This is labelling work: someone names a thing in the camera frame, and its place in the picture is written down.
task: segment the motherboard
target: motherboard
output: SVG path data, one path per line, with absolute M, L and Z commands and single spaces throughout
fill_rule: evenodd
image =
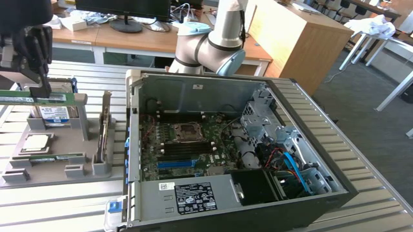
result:
M 224 174 L 240 159 L 223 114 L 140 116 L 144 181 Z

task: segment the blue pcie slot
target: blue pcie slot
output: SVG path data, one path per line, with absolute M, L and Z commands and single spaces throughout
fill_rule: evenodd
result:
M 192 168 L 195 167 L 196 159 L 176 162 L 157 162 L 157 168 Z

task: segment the gray carpet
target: gray carpet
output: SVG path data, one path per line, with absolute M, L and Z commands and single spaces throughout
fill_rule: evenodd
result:
M 347 56 L 342 52 L 326 79 L 338 72 Z M 338 127 L 407 203 L 413 205 L 413 104 L 394 99 L 382 112 L 375 108 L 395 85 L 362 63 L 350 65 L 314 94 L 324 111 L 338 119 Z

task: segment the wooden desk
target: wooden desk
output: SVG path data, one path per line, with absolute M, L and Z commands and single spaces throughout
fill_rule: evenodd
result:
M 308 14 L 272 0 L 253 0 L 248 29 L 272 62 L 267 77 L 293 78 L 311 95 L 352 34 L 324 15 Z
M 211 26 L 203 14 L 200 22 Z M 177 28 L 169 26 L 170 31 L 160 33 L 142 28 L 140 33 L 126 34 L 114 31 L 109 24 L 98 28 L 86 28 L 74 32 L 62 28 L 53 30 L 53 47 L 93 51 L 94 63 L 102 64 L 102 53 L 124 53 L 156 57 L 175 57 Z M 272 58 L 265 53 L 252 37 L 245 39 L 245 58 L 237 74 L 263 76 Z
M 375 14 L 384 15 L 387 18 L 391 19 L 391 22 L 394 22 L 394 20 L 400 16 L 396 11 L 379 9 L 376 6 L 371 6 L 367 2 L 362 2 L 359 0 L 347 0 L 347 2 L 350 2 L 355 6 L 362 7 L 363 9 Z

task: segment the floor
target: floor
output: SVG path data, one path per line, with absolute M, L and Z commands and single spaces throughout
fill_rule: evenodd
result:
M 326 80 L 338 72 L 347 53 L 342 52 Z M 93 62 L 93 54 L 53 48 L 53 59 Z M 109 57 L 110 64 L 149 66 L 150 57 Z M 322 83 L 314 97 L 371 164 L 384 176 L 407 203 L 413 205 L 413 140 L 404 133 L 413 128 L 413 105 L 395 99 L 382 112 L 374 107 L 395 85 L 360 63 L 350 65 L 330 83 Z

